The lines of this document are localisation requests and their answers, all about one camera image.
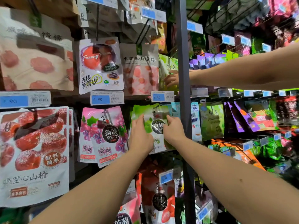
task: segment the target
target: gray vertical pole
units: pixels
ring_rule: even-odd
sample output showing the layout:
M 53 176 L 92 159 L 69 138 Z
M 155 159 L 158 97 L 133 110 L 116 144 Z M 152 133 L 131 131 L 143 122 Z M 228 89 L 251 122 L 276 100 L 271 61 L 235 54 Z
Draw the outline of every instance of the gray vertical pole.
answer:
M 186 137 L 192 139 L 186 0 L 175 0 L 175 12 L 181 121 Z M 183 172 L 186 223 L 195 224 L 194 170 L 185 160 L 183 160 Z

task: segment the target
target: person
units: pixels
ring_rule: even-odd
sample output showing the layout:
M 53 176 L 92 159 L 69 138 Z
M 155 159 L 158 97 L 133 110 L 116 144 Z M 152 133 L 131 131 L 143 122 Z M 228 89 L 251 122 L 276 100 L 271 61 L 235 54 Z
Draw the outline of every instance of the person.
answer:
M 204 70 L 190 70 L 191 85 L 242 90 L 283 90 L 299 87 L 299 43 L 250 56 L 243 56 Z M 164 83 L 178 85 L 178 71 L 170 71 Z
M 153 149 L 143 115 L 132 121 L 129 151 L 36 216 L 31 224 L 112 224 L 129 184 Z M 185 136 L 178 117 L 167 116 L 165 139 L 202 177 L 224 207 L 242 224 L 297 223 L 299 191 L 253 165 L 208 149 Z

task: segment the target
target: forearm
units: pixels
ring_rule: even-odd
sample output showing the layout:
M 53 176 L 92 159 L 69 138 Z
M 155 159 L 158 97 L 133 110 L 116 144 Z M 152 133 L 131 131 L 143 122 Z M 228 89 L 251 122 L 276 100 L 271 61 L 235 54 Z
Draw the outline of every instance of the forearm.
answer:
M 189 139 L 175 147 L 242 224 L 297 222 L 299 193 L 284 180 Z
M 32 224 L 113 223 L 131 180 L 147 154 L 134 149 L 52 203 Z
M 298 54 L 299 44 L 293 44 L 267 53 L 243 56 L 209 69 L 191 72 L 190 83 L 239 89 L 256 85 L 254 89 L 269 90 L 266 84 L 299 80 L 296 73 Z

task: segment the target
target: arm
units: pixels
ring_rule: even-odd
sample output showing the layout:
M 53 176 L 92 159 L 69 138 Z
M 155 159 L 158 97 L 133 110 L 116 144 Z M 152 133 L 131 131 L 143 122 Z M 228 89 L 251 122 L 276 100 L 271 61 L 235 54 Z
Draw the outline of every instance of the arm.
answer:
M 130 150 L 126 154 L 56 200 L 31 224 L 52 224 L 49 217 L 53 215 L 56 224 L 113 223 L 130 182 L 153 144 L 141 115 L 132 122 Z
M 190 84 L 251 90 L 297 88 L 298 56 L 299 43 L 271 52 L 243 56 L 209 69 L 190 70 Z M 167 76 L 165 84 L 178 85 L 178 75 Z
M 179 118 L 167 116 L 167 119 L 170 125 L 163 126 L 165 139 L 239 222 L 298 222 L 299 191 L 296 188 L 274 174 L 193 142 L 185 136 Z

